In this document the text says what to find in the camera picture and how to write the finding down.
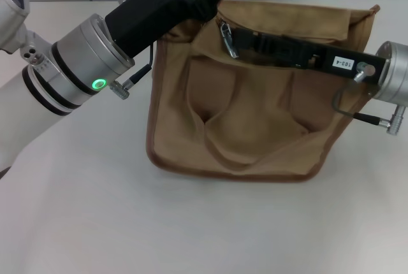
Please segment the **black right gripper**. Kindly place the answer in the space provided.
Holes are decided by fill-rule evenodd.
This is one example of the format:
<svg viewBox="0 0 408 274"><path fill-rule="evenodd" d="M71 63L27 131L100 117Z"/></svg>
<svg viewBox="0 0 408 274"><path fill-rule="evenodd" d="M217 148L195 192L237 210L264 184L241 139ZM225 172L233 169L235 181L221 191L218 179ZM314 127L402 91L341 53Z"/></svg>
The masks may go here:
<svg viewBox="0 0 408 274"><path fill-rule="evenodd" d="M339 47L313 45L287 36L256 34L236 28L232 37L240 59L262 66L299 67L352 79L358 74L358 64L362 62L375 69L367 80L379 80L386 65L383 57Z"/></svg>

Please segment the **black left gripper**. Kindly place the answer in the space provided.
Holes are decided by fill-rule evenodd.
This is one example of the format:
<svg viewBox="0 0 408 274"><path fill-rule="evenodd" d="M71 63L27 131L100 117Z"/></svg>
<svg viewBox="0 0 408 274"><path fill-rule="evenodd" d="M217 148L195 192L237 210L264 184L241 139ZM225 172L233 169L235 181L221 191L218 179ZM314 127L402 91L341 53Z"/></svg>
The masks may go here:
<svg viewBox="0 0 408 274"><path fill-rule="evenodd" d="M221 0L125 0L105 22L113 42L129 57L186 20L208 22Z"/></svg>

